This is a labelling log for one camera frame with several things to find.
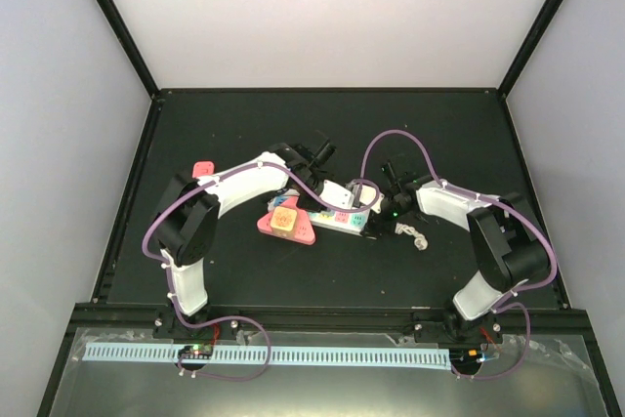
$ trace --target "small white object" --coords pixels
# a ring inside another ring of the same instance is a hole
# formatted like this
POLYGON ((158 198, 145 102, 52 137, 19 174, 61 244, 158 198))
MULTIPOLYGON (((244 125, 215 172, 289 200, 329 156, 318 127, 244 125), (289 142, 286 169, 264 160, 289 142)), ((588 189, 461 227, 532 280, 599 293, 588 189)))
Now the small white object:
POLYGON ((204 260, 179 268, 167 250, 161 249, 160 252, 170 263, 180 309, 187 316, 197 313, 208 303, 208 294, 204 289, 204 260))
POLYGON ((467 214, 480 207, 488 207, 490 204, 451 192, 446 189, 447 181, 441 180, 441 182, 442 186, 436 181, 431 181, 417 190, 419 209, 424 214, 441 217, 461 229, 469 230, 467 214))
POLYGON ((422 232, 417 231, 416 228, 411 227, 406 224, 396 224, 395 225, 395 233, 396 234, 409 234, 410 236, 414 236, 414 245, 417 247, 419 251, 425 251, 428 249, 428 240, 426 239, 426 235, 422 232))

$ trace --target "white wall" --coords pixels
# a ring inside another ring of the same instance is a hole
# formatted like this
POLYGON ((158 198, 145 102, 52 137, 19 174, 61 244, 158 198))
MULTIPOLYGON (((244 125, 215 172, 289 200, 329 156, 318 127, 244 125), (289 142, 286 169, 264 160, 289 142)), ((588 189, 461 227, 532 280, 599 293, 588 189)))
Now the white wall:
POLYGON ((509 103, 571 301, 625 408, 625 0, 564 0, 509 103))
POLYGON ((496 87, 544 0, 115 0, 161 87, 496 87))
POLYGON ((95 0, 0 0, 0 414, 36 413, 148 96, 95 0))

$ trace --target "black tabletop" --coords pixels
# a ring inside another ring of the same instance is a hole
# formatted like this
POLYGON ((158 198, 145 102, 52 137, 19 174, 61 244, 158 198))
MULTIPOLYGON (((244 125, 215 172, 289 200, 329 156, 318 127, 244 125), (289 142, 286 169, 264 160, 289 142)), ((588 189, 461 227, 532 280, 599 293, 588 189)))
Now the black tabletop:
MULTIPOLYGON (((111 303, 165 303, 157 262, 141 252, 155 206, 171 177, 199 160, 226 170, 275 143, 337 146, 327 168, 339 180, 359 174, 368 143, 387 129, 416 135, 438 173, 484 193, 517 191, 528 197, 506 111, 484 91, 174 91, 153 135, 136 199, 116 260, 111 303)), ((382 184, 380 164, 427 174, 416 145, 388 137, 372 152, 367 177, 382 184)), ((468 234, 429 218, 407 219, 429 248, 419 252, 407 235, 372 240, 315 229, 316 243, 297 244, 264 234, 256 222, 267 206, 252 200, 220 221, 205 259, 214 305, 412 308, 441 307, 477 270, 468 234)), ((552 289, 527 292, 531 308, 556 308, 552 289)))

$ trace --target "black metal frame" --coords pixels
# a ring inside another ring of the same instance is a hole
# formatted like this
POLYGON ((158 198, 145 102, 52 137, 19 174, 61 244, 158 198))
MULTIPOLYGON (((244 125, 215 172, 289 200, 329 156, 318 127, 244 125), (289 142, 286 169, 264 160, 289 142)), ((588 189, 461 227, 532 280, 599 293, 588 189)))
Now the black metal frame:
MULTIPOLYGON (((147 153, 158 123, 163 99, 171 91, 159 90, 154 82, 142 55, 135 44, 130 31, 126 27, 113 0, 97 0, 106 19, 110 23, 115 35, 126 52, 130 62, 140 76, 147 92, 152 97, 151 107, 146 119, 141 140, 131 168, 128 183, 123 193, 117 216, 113 225, 110 240, 107 245, 101 270, 98 275, 93 293, 93 303, 76 305, 70 319, 67 331, 62 339, 61 349, 55 362, 48 387, 44 394, 39 416, 50 414, 58 386, 63 375, 64 365, 70 352, 71 344, 79 327, 134 327, 152 329, 155 334, 164 334, 168 323, 173 321, 171 311, 166 306, 141 305, 107 305, 106 298, 114 275, 115 262, 119 254, 121 240, 124 237, 126 221, 133 207, 137 188, 146 163, 147 153), (158 319, 160 327, 155 325, 158 319)), ((522 157, 521 146, 515 132, 506 98, 520 77, 523 68, 529 61, 531 54, 540 41, 551 20, 555 16, 563 0, 546 0, 534 24, 527 33, 521 48, 515 56, 508 72, 497 90, 484 90, 485 93, 496 93, 500 105, 504 107, 508 117, 510 130, 515 139, 515 146, 520 157, 523 173, 530 189, 531 203, 543 229, 545 223, 540 213, 538 200, 533 190, 529 173, 522 157)), ((596 376, 599 380, 604 402, 610 416, 620 416, 621 411, 616 401, 614 389, 611 386, 604 360, 597 345, 591 323, 586 312, 568 308, 568 297, 563 281, 558 276, 558 286, 562 308, 560 310, 531 311, 532 331, 537 334, 570 334, 581 335, 584 338, 588 354, 591 358, 596 376)), ((402 332, 405 333, 417 320, 418 312, 413 310, 384 310, 380 311, 330 311, 330 310, 302 310, 302 309, 254 309, 234 311, 232 309, 211 311, 212 314, 239 313, 254 317, 262 322, 269 330, 304 330, 304 331, 353 331, 353 332, 402 332)), ((498 315, 497 320, 502 326, 501 333, 523 334, 524 317, 520 312, 509 311, 498 315)), ((176 331, 169 328, 170 337, 176 336, 176 331)))

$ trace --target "clear plastic cover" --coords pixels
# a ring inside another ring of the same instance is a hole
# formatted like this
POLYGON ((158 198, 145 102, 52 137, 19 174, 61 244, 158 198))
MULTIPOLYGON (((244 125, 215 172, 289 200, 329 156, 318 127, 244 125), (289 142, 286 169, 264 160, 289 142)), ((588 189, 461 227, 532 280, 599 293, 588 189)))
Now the clear plastic cover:
MULTIPOLYGON (((410 337, 386 334, 271 333, 280 346, 409 348, 410 337)), ((80 330, 62 376, 53 416, 569 416, 606 415, 599 384, 579 336, 532 336, 524 366, 492 382, 450 372, 406 368, 276 366, 249 383, 180 377, 174 364, 82 361, 88 343, 158 342, 150 331, 80 330)), ((240 345, 263 345, 262 335, 239 333, 240 345)), ((493 374, 519 358, 525 339, 504 336, 493 374)), ((209 365, 240 374, 247 365, 209 365)))

